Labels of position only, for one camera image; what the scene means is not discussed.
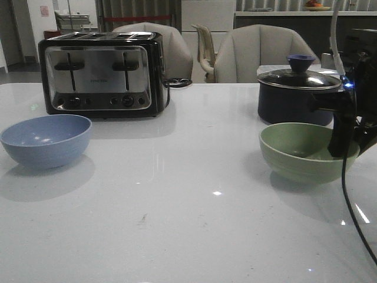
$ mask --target door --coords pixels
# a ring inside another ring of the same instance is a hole
[[[23,62],[11,0],[0,0],[0,38],[6,64]]]

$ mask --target chair back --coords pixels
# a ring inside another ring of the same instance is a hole
[[[214,83],[214,62],[216,54],[214,52],[213,40],[210,30],[204,25],[191,25],[198,33],[198,53],[197,61],[201,68],[206,72],[207,83]]]
[[[193,71],[193,56],[176,28],[150,22],[123,25],[114,32],[148,31],[157,32],[163,36],[163,53],[167,78],[191,79]]]
[[[288,65],[290,54],[316,57],[294,30],[270,25],[251,25],[230,31],[221,43],[214,72],[218,83],[257,83],[260,65]]]

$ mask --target lid knob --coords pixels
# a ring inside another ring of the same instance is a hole
[[[313,56],[308,55],[288,55],[287,60],[289,62],[289,65],[292,69],[292,71],[296,73],[303,73],[305,72],[310,65],[312,65],[312,62],[314,62],[316,58]]]

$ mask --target shelf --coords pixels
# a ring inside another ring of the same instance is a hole
[[[289,11],[289,12],[242,12],[236,11],[236,17],[312,17],[327,16],[331,17],[333,11]],[[359,17],[359,16],[377,16],[377,11],[340,11],[339,16]]]

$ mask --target white tube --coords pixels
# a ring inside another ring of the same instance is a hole
[[[336,0],[334,6],[334,13],[331,18],[331,29],[330,29],[330,47],[333,51],[334,63],[336,70],[340,76],[344,76],[346,74],[343,66],[343,62],[340,59],[339,51],[338,51],[338,44],[336,42],[336,21],[338,19],[338,13],[340,6],[342,5],[344,0]]]

